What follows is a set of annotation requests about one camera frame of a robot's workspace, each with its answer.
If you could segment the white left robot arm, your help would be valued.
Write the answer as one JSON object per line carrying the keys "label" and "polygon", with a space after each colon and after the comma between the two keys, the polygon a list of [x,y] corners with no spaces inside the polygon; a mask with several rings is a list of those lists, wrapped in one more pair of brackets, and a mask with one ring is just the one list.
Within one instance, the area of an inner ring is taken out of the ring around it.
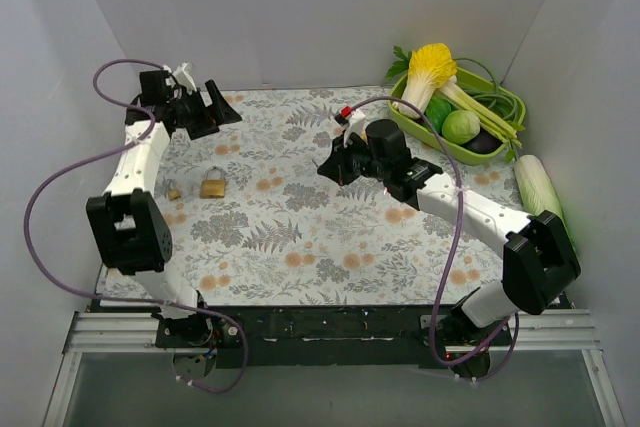
{"label": "white left robot arm", "polygon": [[180,337],[200,347],[211,339],[213,324],[196,312],[201,294],[168,265],[173,241],[154,188],[177,130],[197,140],[242,118],[214,81],[198,88],[184,66],[172,73],[142,72],[139,81],[141,93],[125,115],[127,148],[103,194],[87,201],[86,212],[103,264],[141,284],[160,301],[163,318],[180,320]]}

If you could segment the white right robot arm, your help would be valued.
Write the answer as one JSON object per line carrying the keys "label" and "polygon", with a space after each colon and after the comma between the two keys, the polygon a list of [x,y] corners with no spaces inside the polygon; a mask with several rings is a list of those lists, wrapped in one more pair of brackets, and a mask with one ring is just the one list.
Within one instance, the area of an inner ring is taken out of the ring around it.
{"label": "white right robot arm", "polygon": [[523,311],[541,314],[581,273],[563,222],[503,207],[455,187],[443,170],[411,154],[395,122],[369,124],[365,135],[347,131],[332,142],[317,172],[340,186],[359,177],[376,179],[397,201],[435,215],[490,247],[502,259],[502,278],[476,289],[452,310],[454,336],[475,344],[489,325]]}

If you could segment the large brass padlock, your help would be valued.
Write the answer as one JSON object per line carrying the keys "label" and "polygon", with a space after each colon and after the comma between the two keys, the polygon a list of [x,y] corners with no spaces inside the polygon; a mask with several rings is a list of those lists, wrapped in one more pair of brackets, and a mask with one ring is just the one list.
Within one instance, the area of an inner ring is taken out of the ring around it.
{"label": "large brass padlock", "polygon": [[210,167],[204,174],[199,196],[202,199],[224,198],[226,194],[226,174],[217,166]]}

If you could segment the small brass padlock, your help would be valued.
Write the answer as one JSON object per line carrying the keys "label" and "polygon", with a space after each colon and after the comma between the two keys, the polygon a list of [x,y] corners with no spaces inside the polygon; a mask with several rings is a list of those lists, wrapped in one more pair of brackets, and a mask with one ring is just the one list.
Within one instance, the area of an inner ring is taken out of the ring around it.
{"label": "small brass padlock", "polygon": [[166,198],[173,202],[182,197],[181,189],[174,179],[167,179],[165,182]]}

